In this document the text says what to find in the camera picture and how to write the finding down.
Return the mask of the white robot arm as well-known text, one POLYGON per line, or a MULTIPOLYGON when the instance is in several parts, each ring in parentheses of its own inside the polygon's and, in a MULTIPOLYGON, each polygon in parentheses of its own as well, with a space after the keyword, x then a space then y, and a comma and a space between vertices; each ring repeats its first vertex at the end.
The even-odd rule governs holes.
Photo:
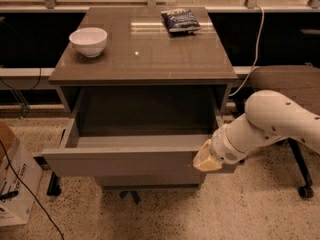
POLYGON ((210 172, 234 165, 257 148, 291 138, 320 152, 320 119, 287 96, 257 91, 245 103, 245 112, 214 131, 193 159, 193 167, 210 172))

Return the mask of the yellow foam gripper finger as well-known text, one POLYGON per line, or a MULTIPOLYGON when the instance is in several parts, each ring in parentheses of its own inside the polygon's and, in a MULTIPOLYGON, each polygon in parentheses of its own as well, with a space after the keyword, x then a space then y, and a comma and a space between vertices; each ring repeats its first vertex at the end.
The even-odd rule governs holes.
POLYGON ((222 168, 222 162, 214 158, 210 151, 211 140, 208 139, 193 159, 193 167, 202 172, 217 171, 222 168))

